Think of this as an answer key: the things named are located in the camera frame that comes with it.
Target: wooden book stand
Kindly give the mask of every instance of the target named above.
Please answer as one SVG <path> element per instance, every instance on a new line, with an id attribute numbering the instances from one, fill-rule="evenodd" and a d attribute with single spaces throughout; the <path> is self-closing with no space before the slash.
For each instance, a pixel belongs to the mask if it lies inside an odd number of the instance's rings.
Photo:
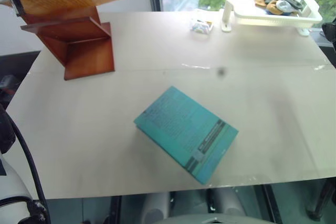
<path id="1" fill-rule="evenodd" d="M 110 23 L 100 23 L 96 7 L 22 18 L 21 29 L 36 34 L 65 67 L 65 80 L 114 71 Z"/>

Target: book cover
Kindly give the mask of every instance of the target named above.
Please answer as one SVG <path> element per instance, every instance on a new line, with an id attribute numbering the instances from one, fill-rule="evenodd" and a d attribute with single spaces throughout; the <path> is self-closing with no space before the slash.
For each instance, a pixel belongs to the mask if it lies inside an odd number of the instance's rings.
<path id="1" fill-rule="evenodd" d="M 137 127 L 206 184 L 238 131 L 175 87 L 135 120 Z"/>

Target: floor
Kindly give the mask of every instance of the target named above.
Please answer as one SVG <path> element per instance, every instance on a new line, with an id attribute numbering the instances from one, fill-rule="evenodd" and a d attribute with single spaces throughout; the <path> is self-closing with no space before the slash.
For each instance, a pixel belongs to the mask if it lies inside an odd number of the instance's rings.
<path id="1" fill-rule="evenodd" d="M 305 182 L 273 184 L 272 188 L 280 210 L 282 222 L 314 224 L 306 213 L 305 207 L 312 206 L 316 201 L 324 179 Z M 250 217 L 262 219 L 254 188 L 251 186 L 236 187 L 236 193 Z M 128 195 L 122 197 L 121 224 L 140 223 L 140 214 L 145 195 Z M 202 190 L 177 192 L 175 206 L 171 216 L 207 213 L 205 194 Z M 53 224 L 74 224 L 90 220 L 92 224 L 102 224 L 109 210 L 109 197 L 85 199 L 54 199 L 49 200 L 49 210 Z M 321 224 L 336 223 L 336 206 L 329 202 Z"/>

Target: table surface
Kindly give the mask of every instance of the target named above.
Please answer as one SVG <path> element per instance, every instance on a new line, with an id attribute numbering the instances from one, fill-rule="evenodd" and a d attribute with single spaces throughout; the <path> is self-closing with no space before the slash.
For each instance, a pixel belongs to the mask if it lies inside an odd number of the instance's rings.
<path id="1" fill-rule="evenodd" d="M 211 34 L 196 34 L 191 15 L 101 13 L 112 26 L 112 73 L 64 81 L 61 64 L 40 53 L 7 112 L 47 198 L 336 176 L 336 71 L 316 43 L 294 28 L 234 20 L 223 33 L 218 12 Z M 170 86 L 239 130 L 205 186 L 133 123 Z M 5 158 L 36 198 L 17 142 Z"/>

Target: white plastic basket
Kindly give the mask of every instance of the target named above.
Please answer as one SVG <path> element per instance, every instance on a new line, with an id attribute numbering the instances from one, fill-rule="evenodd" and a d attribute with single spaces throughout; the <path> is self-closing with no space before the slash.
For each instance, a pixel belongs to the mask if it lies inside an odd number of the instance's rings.
<path id="1" fill-rule="evenodd" d="M 222 19 L 222 30 L 231 31 L 229 23 L 230 13 L 234 11 L 236 20 L 244 25 L 261 26 L 292 26 L 298 32 L 309 35 L 307 28 L 322 21 L 319 14 L 319 5 L 315 0 L 297 0 L 305 6 L 297 16 L 268 15 L 265 10 L 255 6 L 254 0 L 226 0 Z"/>

